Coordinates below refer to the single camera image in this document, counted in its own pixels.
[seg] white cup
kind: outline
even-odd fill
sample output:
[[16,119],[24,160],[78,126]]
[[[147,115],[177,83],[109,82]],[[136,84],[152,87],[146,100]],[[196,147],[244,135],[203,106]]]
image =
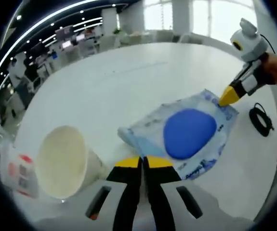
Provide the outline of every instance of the white cup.
[[96,181],[105,166],[71,126],[55,128],[43,140],[35,159],[39,186],[51,197],[67,199]]

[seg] plastic container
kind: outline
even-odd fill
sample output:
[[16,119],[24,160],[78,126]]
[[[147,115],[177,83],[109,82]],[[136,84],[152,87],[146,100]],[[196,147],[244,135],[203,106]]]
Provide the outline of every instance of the plastic container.
[[7,150],[10,148],[8,146],[0,158],[1,182],[22,195],[37,198],[38,185],[33,160],[25,154],[9,156]]
[[106,168],[76,128],[61,126],[43,140],[35,172],[46,194],[67,199],[105,177]]

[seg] ceiling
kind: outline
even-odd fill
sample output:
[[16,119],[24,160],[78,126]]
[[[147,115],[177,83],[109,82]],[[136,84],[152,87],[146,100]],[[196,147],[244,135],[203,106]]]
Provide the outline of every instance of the ceiling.
[[[138,0],[94,0],[63,11],[62,13],[59,13],[58,15],[43,22],[36,29],[32,30],[25,38],[23,38],[8,55],[3,65],[0,67],[0,83],[4,79],[4,73],[6,73],[10,57],[15,56],[16,53],[32,48],[39,42],[39,39],[45,40],[50,37],[54,34],[55,30],[59,29],[59,27],[74,25],[83,21],[101,17],[101,10],[112,7],[112,4],[116,4],[116,9],[119,13],[137,1]],[[20,1],[16,1],[14,7],[9,9],[7,16],[7,21],[9,22],[12,16],[16,13],[12,23],[9,24],[3,22],[2,28],[6,30],[6,28],[9,27],[10,30],[13,30],[13,33],[7,38],[0,49],[0,61],[12,45],[21,37],[21,35],[29,30],[39,20],[59,9],[78,2],[81,2],[81,0],[27,0],[24,4],[20,5]],[[21,15],[20,20],[16,20],[18,15]],[[88,26],[98,22],[99,21],[90,22],[86,25]]]

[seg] window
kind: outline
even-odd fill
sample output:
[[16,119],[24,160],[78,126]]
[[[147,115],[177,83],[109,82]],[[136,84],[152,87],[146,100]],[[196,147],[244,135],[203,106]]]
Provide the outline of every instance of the window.
[[252,0],[193,0],[193,33],[229,43],[241,18],[257,26]]
[[172,4],[170,0],[144,0],[146,30],[172,29]]
[[240,20],[245,18],[254,25],[255,10],[236,3],[223,0],[211,1],[211,34],[210,36],[222,42],[230,43],[230,37],[240,29]]
[[193,2],[193,33],[208,36],[208,1]]
[[116,14],[116,16],[117,16],[117,28],[120,29],[119,14]]

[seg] red label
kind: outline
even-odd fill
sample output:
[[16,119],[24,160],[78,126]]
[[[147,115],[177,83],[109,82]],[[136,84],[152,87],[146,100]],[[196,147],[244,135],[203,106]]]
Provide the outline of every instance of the red label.
[[28,197],[31,197],[31,198],[34,198],[33,196],[31,196],[31,195],[29,195],[29,194],[27,194],[27,193],[25,193],[25,192],[22,192],[22,191],[20,191],[20,190],[17,190],[20,194],[22,194],[22,195],[24,195],[24,196],[28,196]]
[[19,155],[19,157],[20,157],[22,160],[24,160],[24,161],[26,161],[27,163],[29,163],[29,164],[32,163],[32,159],[31,159],[30,157],[26,156],[26,155]]

